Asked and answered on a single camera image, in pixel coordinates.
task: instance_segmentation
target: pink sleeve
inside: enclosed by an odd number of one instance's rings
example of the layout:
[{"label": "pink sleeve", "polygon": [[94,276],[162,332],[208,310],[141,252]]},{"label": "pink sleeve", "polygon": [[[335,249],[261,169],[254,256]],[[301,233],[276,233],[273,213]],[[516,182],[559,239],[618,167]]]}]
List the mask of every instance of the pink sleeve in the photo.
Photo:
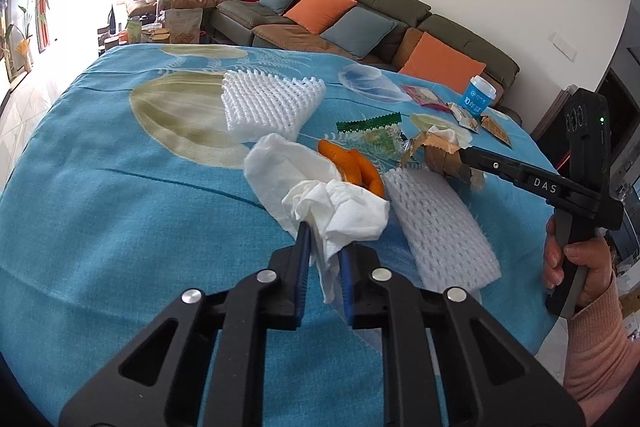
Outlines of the pink sleeve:
[{"label": "pink sleeve", "polygon": [[640,362],[640,343],[627,340],[615,280],[567,322],[564,388],[578,401],[587,425],[613,403]]}]

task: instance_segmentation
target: crumpled tissue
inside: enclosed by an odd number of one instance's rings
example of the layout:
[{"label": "crumpled tissue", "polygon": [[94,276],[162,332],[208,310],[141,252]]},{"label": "crumpled tissue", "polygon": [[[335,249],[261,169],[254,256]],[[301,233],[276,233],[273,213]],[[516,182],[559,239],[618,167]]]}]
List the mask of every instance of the crumpled tissue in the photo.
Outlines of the crumpled tissue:
[{"label": "crumpled tissue", "polygon": [[244,176],[260,203],[293,238],[300,222],[314,230],[324,302],[335,298],[335,255],[352,241],[373,241],[386,227],[389,202],[343,182],[334,163],[302,144],[272,133],[244,159]]}]

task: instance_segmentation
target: red packet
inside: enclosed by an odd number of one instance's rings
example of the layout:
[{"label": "red packet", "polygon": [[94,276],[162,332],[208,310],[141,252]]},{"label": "red packet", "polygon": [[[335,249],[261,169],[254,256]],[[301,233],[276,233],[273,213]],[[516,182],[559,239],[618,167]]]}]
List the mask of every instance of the red packet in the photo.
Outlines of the red packet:
[{"label": "red packet", "polygon": [[422,107],[429,107],[437,111],[451,112],[444,100],[428,87],[400,86],[400,88]]}]

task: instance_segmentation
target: candy wrapper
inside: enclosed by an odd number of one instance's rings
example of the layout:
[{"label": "candy wrapper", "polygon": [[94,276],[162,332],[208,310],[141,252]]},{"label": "candy wrapper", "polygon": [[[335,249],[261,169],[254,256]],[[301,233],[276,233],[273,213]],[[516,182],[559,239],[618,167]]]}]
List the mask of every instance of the candy wrapper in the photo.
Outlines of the candy wrapper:
[{"label": "candy wrapper", "polygon": [[509,138],[509,135],[493,117],[486,113],[482,115],[482,127],[493,134],[498,140],[511,147],[511,139]]},{"label": "candy wrapper", "polygon": [[369,120],[337,122],[338,142],[345,148],[398,161],[408,142],[399,127],[401,121],[402,116],[395,112]]},{"label": "candy wrapper", "polygon": [[453,102],[447,103],[447,106],[449,106],[451,114],[453,114],[462,127],[473,132],[480,132],[480,124],[478,123],[478,120],[476,120],[476,118],[474,118],[465,107],[459,106],[457,103]]},{"label": "candy wrapper", "polygon": [[449,112],[447,103],[427,87],[400,86],[400,89],[422,107],[430,107],[437,111]]}]

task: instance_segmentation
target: white tissue paper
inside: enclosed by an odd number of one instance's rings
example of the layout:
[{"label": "white tissue paper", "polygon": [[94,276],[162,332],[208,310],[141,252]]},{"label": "white tissue paper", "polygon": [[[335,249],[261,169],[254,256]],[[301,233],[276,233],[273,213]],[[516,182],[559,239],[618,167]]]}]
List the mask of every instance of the white tissue paper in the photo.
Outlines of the white tissue paper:
[{"label": "white tissue paper", "polygon": [[500,279],[500,264],[466,204],[441,174],[393,169],[383,174],[424,287],[478,290]]},{"label": "white tissue paper", "polygon": [[244,176],[260,203],[293,238],[300,222],[314,230],[324,302],[334,300],[336,253],[351,241],[373,241],[386,227],[389,202],[343,182],[334,163],[278,134],[261,138],[244,159]]},{"label": "white tissue paper", "polygon": [[222,86],[226,128],[241,143],[272,132],[295,141],[326,91],[314,76],[289,80],[256,70],[227,71]]},{"label": "white tissue paper", "polygon": [[431,127],[429,127],[427,132],[430,132],[435,136],[439,136],[443,140],[446,140],[452,143],[453,145],[457,145],[458,147],[460,147],[460,149],[466,149],[467,147],[471,146],[471,144],[469,143],[471,142],[471,139],[469,139],[469,142],[466,141],[464,139],[465,135],[463,133],[456,133],[453,129],[440,129],[436,125],[432,125]]}]

